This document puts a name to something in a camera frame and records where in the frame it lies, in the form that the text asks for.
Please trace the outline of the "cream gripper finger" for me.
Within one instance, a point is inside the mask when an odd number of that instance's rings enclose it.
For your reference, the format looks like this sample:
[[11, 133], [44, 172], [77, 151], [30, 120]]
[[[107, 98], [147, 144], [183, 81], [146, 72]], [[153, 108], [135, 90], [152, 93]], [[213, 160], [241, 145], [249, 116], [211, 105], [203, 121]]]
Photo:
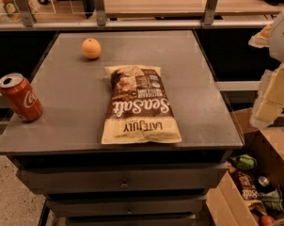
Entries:
[[275, 122], [283, 110], [284, 63], [281, 63], [276, 70], [266, 70], [261, 77], [250, 124], [255, 128], [266, 128]]
[[272, 24], [265, 26], [260, 32], [251, 37], [248, 44], [256, 48], [268, 47], [270, 44], [271, 28]]

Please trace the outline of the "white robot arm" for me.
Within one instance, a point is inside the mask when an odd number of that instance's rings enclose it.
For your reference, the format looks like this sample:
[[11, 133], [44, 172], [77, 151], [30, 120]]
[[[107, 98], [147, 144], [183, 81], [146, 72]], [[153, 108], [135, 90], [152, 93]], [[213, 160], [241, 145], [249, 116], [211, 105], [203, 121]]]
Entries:
[[252, 36], [249, 45], [267, 47], [271, 58], [280, 62], [273, 72], [266, 70], [261, 77], [250, 123], [255, 128], [265, 128], [275, 122], [284, 110], [284, 9], [274, 21]]

